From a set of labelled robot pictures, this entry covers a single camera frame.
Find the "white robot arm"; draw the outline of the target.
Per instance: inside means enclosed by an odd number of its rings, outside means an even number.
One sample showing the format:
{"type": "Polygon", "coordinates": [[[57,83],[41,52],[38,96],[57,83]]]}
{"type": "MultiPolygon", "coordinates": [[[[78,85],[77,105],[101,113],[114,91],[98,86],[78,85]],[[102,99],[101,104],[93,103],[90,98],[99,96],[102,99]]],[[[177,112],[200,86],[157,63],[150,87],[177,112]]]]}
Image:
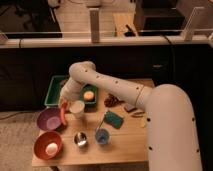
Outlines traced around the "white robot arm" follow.
{"type": "Polygon", "coordinates": [[[149,171],[203,171],[193,106],[180,87],[162,84],[151,88],[101,74],[93,62],[83,61],[69,67],[60,98],[76,100],[86,84],[145,111],[149,171]]]}

